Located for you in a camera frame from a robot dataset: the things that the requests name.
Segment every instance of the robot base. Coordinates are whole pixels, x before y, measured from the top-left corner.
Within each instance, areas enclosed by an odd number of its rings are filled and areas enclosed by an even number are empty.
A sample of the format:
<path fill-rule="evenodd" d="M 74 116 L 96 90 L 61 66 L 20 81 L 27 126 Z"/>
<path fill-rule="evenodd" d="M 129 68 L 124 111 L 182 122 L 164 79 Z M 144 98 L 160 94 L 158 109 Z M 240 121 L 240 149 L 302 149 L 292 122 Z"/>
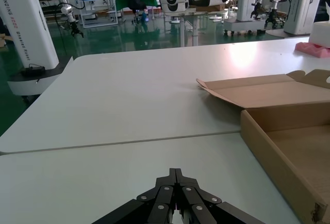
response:
<path fill-rule="evenodd" d="M 310 35 L 309 33 L 303 34 L 303 35 L 293 35 L 291 33 L 284 32 L 283 29 L 267 30 L 266 33 L 269 35 L 284 38 L 284 39 L 285 38 L 294 38 L 294 37 L 305 37 L 305 36 Z"/>
<path fill-rule="evenodd" d="M 265 21 L 247 21 L 241 22 L 236 18 L 226 19 L 223 22 L 224 29 L 227 31 L 242 31 L 242 30 L 251 30 L 258 31 L 262 30 L 265 27 Z"/>
<path fill-rule="evenodd" d="M 46 70 L 41 76 L 22 76 L 20 72 L 10 76 L 8 85 L 14 95 L 34 96 L 42 94 L 73 62 L 72 57 L 59 58 L 59 64 L 52 70 Z"/>

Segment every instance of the white robotic pillar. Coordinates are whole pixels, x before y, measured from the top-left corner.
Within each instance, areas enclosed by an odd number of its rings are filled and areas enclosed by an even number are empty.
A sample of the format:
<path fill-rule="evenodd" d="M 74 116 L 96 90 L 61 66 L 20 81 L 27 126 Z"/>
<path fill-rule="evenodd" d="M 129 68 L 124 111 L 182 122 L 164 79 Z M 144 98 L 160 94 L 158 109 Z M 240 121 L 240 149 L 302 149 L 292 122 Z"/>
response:
<path fill-rule="evenodd" d="M 64 4 L 66 0 L 60 2 L 72 34 L 83 35 L 75 23 L 72 7 Z M 59 61 L 39 0 L 0 0 L 0 10 L 24 67 L 10 77 L 8 84 L 15 95 L 40 95 L 72 59 L 68 57 Z"/>
<path fill-rule="evenodd" d="M 291 0 L 291 7 L 283 29 L 268 30 L 266 33 L 281 37 L 297 37 L 308 35 L 312 31 L 315 15 L 320 0 Z M 273 7 L 267 21 L 276 28 L 276 11 L 279 0 L 273 0 Z"/>
<path fill-rule="evenodd" d="M 291 0 L 291 9 L 284 25 L 284 32 L 308 35 L 312 31 L 320 0 Z"/>
<path fill-rule="evenodd" d="M 39 0 L 0 0 L 0 9 L 23 66 L 55 68 L 59 61 Z"/>
<path fill-rule="evenodd" d="M 227 31 L 258 31 L 264 28 L 265 21 L 263 20 L 254 20 L 251 17 L 253 12 L 253 4 L 256 0 L 239 0 L 238 1 L 238 12 L 236 18 L 229 18 L 224 20 L 224 29 L 225 34 Z"/>

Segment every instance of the white table leg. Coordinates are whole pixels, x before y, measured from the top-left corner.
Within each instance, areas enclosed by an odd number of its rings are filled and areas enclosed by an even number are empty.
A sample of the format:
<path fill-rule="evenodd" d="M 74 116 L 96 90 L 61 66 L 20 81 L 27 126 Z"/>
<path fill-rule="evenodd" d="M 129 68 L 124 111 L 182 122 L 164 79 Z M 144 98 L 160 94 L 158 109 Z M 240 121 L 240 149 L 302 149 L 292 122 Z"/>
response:
<path fill-rule="evenodd" d="M 185 47 L 185 18 L 180 17 L 180 45 Z"/>
<path fill-rule="evenodd" d="M 198 16 L 193 16 L 192 46 L 198 46 Z"/>

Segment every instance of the black cable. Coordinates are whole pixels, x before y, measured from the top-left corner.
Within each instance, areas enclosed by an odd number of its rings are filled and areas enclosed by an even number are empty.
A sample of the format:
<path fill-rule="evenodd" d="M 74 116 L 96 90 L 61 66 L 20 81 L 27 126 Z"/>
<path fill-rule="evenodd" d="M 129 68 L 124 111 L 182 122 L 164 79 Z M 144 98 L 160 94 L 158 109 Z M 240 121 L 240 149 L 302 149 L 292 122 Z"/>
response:
<path fill-rule="evenodd" d="M 67 53 L 67 49 L 66 49 L 66 47 L 65 47 L 64 39 L 63 39 L 63 36 L 62 36 L 62 33 L 61 33 L 61 29 L 60 29 L 59 26 L 58 26 L 58 31 L 60 32 L 61 41 L 62 41 L 62 45 L 63 45 L 63 49 L 64 49 L 64 52 L 65 52 L 65 55 L 68 55 L 68 53 Z"/>
<path fill-rule="evenodd" d="M 289 6 L 289 11 L 288 11 L 287 19 L 289 18 L 289 13 L 290 13 L 290 10 L 291 10 L 291 0 L 288 0 L 288 1 L 289 1 L 290 6 Z"/>

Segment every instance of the green floor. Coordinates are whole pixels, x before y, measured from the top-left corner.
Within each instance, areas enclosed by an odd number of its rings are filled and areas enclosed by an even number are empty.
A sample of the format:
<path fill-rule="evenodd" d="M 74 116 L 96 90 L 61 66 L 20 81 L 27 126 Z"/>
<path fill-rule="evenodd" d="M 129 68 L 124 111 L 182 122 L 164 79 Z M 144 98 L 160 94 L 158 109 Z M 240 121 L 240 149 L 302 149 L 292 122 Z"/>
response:
<path fill-rule="evenodd" d="M 132 17 L 118 26 L 85 29 L 85 37 L 73 38 L 62 31 L 63 41 L 55 24 L 49 24 L 49 30 L 59 56 L 72 55 L 74 58 L 99 53 L 117 53 L 121 51 L 150 50 L 179 47 L 179 26 L 171 25 L 169 19 L 156 15 L 154 21 L 146 25 L 133 26 Z M 270 36 L 246 34 L 225 37 L 223 25 L 213 23 L 207 17 L 199 19 L 199 45 L 214 45 L 247 41 L 270 40 Z M 185 45 L 192 46 L 192 27 L 186 23 Z M 2 135 L 26 109 L 22 100 L 14 96 L 8 85 L 7 77 L 16 73 L 21 63 L 13 44 L 0 48 L 0 135 Z"/>

